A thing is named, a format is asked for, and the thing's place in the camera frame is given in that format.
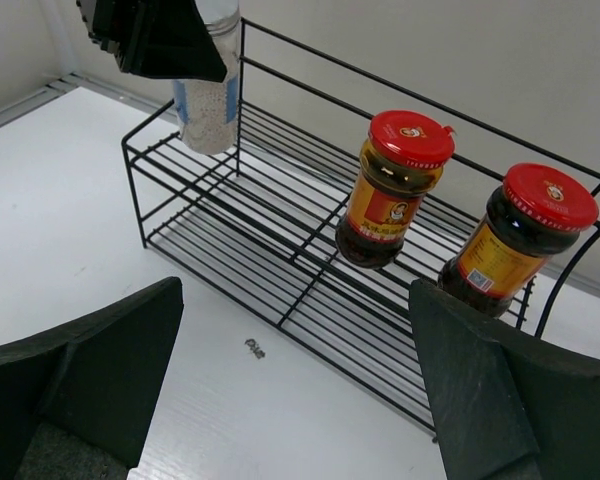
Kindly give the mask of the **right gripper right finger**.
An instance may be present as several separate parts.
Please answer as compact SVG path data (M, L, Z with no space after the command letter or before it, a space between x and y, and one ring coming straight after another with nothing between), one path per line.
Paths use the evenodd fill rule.
M449 479L600 479L600 360L417 280L409 312Z

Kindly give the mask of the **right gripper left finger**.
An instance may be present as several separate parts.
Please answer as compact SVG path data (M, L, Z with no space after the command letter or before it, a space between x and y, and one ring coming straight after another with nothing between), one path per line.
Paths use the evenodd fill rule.
M177 277L0 345L0 479L125 479L184 310Z

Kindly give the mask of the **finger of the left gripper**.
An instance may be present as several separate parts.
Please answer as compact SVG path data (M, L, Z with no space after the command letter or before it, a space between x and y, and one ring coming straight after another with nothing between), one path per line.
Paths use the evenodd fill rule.
M190 0L81 0L88 37L123 73L221 82L227 74L198 5Z

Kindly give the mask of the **silver lid blue label jar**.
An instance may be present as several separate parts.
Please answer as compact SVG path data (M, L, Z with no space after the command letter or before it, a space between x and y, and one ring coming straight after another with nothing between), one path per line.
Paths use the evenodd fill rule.
M237 139L241 15L237 0L198 1L196 5L227 73L219 83L174 80L173 99L183 143L197 153L215 155L231 148Z

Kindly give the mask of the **red lid sauce jar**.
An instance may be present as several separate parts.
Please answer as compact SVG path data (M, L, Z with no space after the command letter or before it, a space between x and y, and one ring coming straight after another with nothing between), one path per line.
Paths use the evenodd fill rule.
M571 176L537 163L512 166L490 195L483 218L459 253L442 267L437 286L492 318L554 256L590 228L599 207Z
M413 111L373 116L346 212L335 229L344 259L365 269L396 259L424 197L455 152L453 135L452 127Z

